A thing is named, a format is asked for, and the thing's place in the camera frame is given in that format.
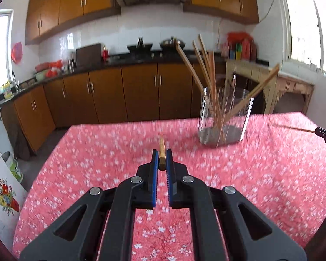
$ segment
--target table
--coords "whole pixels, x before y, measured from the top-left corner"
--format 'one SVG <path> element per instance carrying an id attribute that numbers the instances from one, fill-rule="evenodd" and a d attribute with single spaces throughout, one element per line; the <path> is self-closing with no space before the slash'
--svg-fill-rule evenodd
<path id="1" fill-rule="evenodd" d="M 301 246 L 326 216 L 326 144 L 318 136 L 277 127 L 315 129 L 301 113 L 252 115 L 236 145 L 199 143 L 197 119 L 71 127 L 35 182 L 16 227 L 21 250 L 93 186 L 108 189 L 133 176 L 158 149 L 159 136 L 174 160 L 212 187 L 235 186 Z M 157 207 L 137 210 L 132 259 L 193 260 L 190 216 L 168 206 L 159 172 Z"/>
<path id="2" fill-rule="evenodd" d="M 264 80 L 270 70 L 268 67 L 252 62 L 227 60 L 226 78 L 229 82 L 232 80 L 233 73 L 235 72 L 257 83 Z M 304 105 L 301 112 L 306 114 L 314 92 L 314 85 L 283 72 L 279 72 L 278 76 L 273 78 L 263 89 L 266 101 L 264 113 L 273 113 L 275 105 L 286 92 L 304 95 Z"/>

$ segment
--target white tile wall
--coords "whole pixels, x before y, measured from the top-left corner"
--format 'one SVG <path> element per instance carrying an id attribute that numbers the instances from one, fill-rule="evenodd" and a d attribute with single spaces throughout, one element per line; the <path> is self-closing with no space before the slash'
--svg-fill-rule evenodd
<path id="1" fill-rule="evenodd" d="M 138 37 L 143 37 L 144 43 L 153 43 L 153 50 L 159 50 L 159 43 L 174 35 L 186 43 L 187 49 L 193 49 L 192 41 L 198 34 L 202 34 L 207 49 L 216 50 L 220 22 L 221 43 L 229 31 L 245 31 L 245 26 L 236 22 L 183 12 L 180 5 L 123 7 L 119 16 L 88 22 L 43 41 L 39 46 L 40 62 L 61 58 L 70 33 L 75 49 L 100 42 L 110 54 L 128 52 L 127 45 L 136 44 Z"/>

